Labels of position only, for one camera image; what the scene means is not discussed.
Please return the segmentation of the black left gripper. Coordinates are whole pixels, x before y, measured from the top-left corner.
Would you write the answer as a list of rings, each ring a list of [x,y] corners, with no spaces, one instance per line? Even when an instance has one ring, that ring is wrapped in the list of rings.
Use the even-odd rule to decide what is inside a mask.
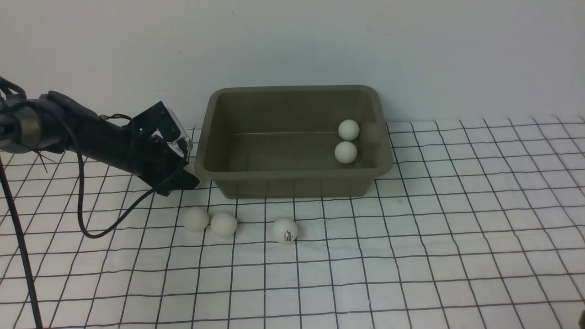
[[[194,190],[200,179],[188,171],[187,156],[180,156],[170,147],[173,121],[161,101],[129,119],[129,166],[140,167],[136,176],[153,191],[169,196],[176,190]]]

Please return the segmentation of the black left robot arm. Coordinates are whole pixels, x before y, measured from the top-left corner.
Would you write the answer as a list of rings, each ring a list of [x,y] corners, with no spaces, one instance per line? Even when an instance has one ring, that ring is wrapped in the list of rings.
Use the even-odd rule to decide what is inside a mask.
[[[12,154],[75,152],[135,175],[159,195],[194,190],[199,178],[186,169],[192,143],[173,111],[157,102],[126,125],[50,91],[38,99],[1,99],[1,150]]]

